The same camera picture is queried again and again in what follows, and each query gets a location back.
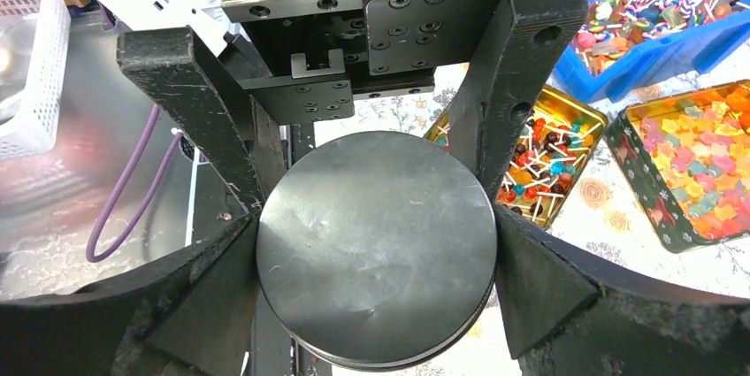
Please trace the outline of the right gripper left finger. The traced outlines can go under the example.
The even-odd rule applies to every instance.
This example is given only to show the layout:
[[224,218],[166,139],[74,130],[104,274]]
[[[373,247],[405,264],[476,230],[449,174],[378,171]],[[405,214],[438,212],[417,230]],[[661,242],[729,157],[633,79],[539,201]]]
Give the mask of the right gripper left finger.
[[67,295],[1,305],[4,375],[237,375],[251,337],[258,219]]

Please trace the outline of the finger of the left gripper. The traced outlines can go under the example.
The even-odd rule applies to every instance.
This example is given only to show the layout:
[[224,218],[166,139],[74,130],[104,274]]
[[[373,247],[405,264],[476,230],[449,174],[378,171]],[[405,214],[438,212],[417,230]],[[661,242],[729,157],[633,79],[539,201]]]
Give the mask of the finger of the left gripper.
[[243,209],[258,212],[286,172],[279,125],[190,27],[126,32],[119,70],[208,158]]
[[500,0],[449,109],[449,151],[482,183],[507,170],[522,125],[580,28],[586,0]]

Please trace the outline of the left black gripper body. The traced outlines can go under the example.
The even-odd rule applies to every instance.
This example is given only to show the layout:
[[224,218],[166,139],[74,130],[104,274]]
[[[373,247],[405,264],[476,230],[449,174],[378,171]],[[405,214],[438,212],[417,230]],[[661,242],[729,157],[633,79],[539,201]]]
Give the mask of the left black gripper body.
[[272,71],[245,88],[281,125],[345,119],[357,98],[431,87],[470,63],[500,0],[221,0]]

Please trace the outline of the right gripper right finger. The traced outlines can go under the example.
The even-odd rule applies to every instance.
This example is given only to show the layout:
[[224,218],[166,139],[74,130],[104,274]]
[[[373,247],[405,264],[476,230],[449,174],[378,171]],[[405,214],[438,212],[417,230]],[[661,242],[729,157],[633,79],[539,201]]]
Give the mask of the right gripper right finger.
[[504,206],[495,284],[525,375],[746,375],[749,302],[654,279]]

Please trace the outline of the white jar lid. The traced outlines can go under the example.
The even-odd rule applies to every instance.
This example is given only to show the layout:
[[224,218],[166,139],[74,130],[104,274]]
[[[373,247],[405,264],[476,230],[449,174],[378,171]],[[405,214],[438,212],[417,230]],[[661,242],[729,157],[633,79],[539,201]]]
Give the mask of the white jar lid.
[[260,286],[283,327],[341,367],[387,372],[450,348],[490,296],[498,239],[473,173],[416,136],[327,142],[269,194]]

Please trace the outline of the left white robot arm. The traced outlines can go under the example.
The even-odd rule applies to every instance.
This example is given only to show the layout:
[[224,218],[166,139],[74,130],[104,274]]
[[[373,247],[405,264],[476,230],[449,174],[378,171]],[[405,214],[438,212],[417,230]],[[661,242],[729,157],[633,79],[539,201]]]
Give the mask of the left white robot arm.
[[286,172],[283,125],[346,119],[354,101],[470,70],[448,150],[493,194],[586,0],[98,0],[129,30],[120,71],[259,209]]

